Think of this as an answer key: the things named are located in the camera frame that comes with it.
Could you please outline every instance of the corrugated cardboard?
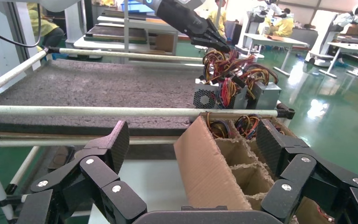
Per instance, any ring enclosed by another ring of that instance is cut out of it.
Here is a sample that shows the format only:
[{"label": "corrugated cardboard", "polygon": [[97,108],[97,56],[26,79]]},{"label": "corrugated cardboard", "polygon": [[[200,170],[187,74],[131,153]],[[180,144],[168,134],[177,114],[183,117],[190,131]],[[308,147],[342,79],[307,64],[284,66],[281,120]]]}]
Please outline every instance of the corrugated cardboard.
[{"label": "corrugated cardboard", "polygon": [[265,37],[274,41],[283,41],[283,37],[280,36],[265,35]]},{"label": "corrugated cardboard", "polygon": [[174,147],[190,205],[251,209],[202,117],[194,121]]},{"label": "corrugated cardboard", "polygon": [[[274,180],[255,140],[245,140],[234,127],[240,115],[210,114],[230,126],[231,139],[214,139],[201,114],[174,144],[176,158],[189,204],[198,208],[226,205],[229,210],[260,210],[261,201]],[[264,117],[294,134],[276,118]],[[316,204],[305,198],[291,223],[329,224]]]},{"label": "corrugated cardboard", "polygon": [[175,35],[158,34],[156,37],[156,50],[163,50],[165,52],[173,52],[173,43],[175,42]]}]

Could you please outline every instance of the machine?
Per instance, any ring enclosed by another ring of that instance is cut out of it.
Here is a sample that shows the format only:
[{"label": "machine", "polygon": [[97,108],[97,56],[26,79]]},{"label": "machine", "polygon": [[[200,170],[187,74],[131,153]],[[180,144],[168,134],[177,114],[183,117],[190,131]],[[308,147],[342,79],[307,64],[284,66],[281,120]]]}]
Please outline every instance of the machine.
[{"label": "machine", "polygon": [[128,124],[119,121],[106,137],[91,140],[65,166],[36,180],[17,224],[63,224],[76,207],[92,201],[112,224],[288,224],[304,196],[316,201],[337,224],[358,224],[358,175],[319,157],[301,139],[280,134],[268,120],[256,142],[278,177],[261,211],[227,207],[147,212],[146,203],[118,173],[129,147]]},{"label": "machine", "polygon": [[334,56],[328,55],[329,43],[337,39],[344,27],[349,24],[358,25],[358,5],[349,13],[332,14],[330,17],[326,16],[326,21],[322,26],[318,26],[318,38],[314,47],[308,52],[305,60],[311,64],[320,67],[329,67]]}]

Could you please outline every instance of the wire bundle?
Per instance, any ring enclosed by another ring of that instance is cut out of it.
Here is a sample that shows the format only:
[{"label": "wire bundle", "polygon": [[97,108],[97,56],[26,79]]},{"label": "wire bundle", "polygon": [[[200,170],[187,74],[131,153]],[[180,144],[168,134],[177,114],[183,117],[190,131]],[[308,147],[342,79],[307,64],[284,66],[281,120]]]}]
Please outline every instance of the wire bundle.
[{"label": "wire bundle", "polygon": [[209,114],[207,113],[207,125],[209,128],[209,131],[212,133],[213,137],[215,139],[223,138],[228,139],[230,137],[230,129],[228,127],[228,124],[222,120],[217,120],[214,122],[209,121]]},{"label": "wire bundle", "polygon": [[203,58],[204,83],[219,84],[215,102],[220,109],[230,108],[234,96],[242,88],[246,88],[247,98],[255,99],[252,89],[256,82],[268,85],[272,76],[274,83],[278,83],[278,76],[273,71],[253,62],[255,56],[250,55],[243,59],[237,57],[238,52],[233,49],[229,54],[212,50]]},{"label": "wire bundle", "polygon": [[[255,56],[249,56],[248,58],[237,59],[238,52],[231,50],[228,55],[225,55],[219,51],[209,51],[203,58],[204,64],[204,79],[206,83],[219,79],[224,80],[225,76],[229,76],[230,73],[238,72],[242,70],[242,67],[247,63],[252,63]],[[209,68],[213,67],[213,74],[209,73]]]},{"label": "wire bundle", "polygon": [[230,106],[233,96],[237,93],[237,87],[230,78],[225,78],[223,83],[219,84],[216,93],[216,104],[220,109],[226,109]]},{"label": "wire bundle", "polygon": [[260,117],[255,114],[249,116],[244,115],[237,119],[235,122],[235,127],[239,133],[245,137],[245,139],[251,139],[255,137],[257,131],[257,126],[259,125]]},{"label": "wire bundle", "polygon": [[255,82],[261,82],[264,85],[268,85],[270,76],[274,78],[274,83],[278,84],[278,76],[272,70],[261,64],[252,63],[245,66],[240,79],[246,83],[248,86],[248,94],[254,99],[255,96],[252,93],[252,89]]}]

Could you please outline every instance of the robotic arm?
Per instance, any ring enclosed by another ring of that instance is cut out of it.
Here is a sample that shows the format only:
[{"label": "robotic arm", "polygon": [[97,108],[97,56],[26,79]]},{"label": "robotic arm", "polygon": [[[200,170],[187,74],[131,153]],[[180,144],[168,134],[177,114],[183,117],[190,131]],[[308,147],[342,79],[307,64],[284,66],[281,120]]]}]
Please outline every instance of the robotic arm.
[{"label": "robotic arm", "polygon": [[[60,12],[79,0],[0,0],[16,2],[36,2],[52,12]],[[193,45],[215,48],[216,50],[228,53],[231,48],[227,45],[212,21],[198,16],[194,9],[205,0],[190,0],[186,4],[183,0],[137,0],[151,9],[158,17],[177,29],[179,32],[188,35]]]}]

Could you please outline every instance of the yellow shirt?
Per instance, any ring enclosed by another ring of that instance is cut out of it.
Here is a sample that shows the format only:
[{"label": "yellow shirt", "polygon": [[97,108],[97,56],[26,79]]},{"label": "yellow shirt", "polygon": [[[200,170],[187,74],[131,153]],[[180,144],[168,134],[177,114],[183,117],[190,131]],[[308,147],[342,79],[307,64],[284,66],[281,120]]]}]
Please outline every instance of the yellow shirt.
[{"label": "yellow shirt", "polygon": [[293,33],[294,19],[282,19],[275,25],[275,27],[278,30],[274,32],[274,35],[281,37],[290,37]]},{"label": "yellow shirt", "polygon": [[[216,17],[217,17],[217,11],[218,9],[214,9],[209,13],[208,19],[210,19],[212,21],[213,24],[215,24],[216,22]],[[223,37],[226,38],[226,11],[225,10],[221,10],[220,12],[220,18],[219,18],[219,27],[217,28],[219,31],[219,34]]]},{"label": "yellow shirt", "polygon": [[[27,3],[29,18],[31,19],[32,30],[34,31],[34,36],[38,36],[38,9],[36,3]],[[41,36],[46,36],[53,29],[58,26],[48,20],[44,19],[44,15],[41,13]]]}]

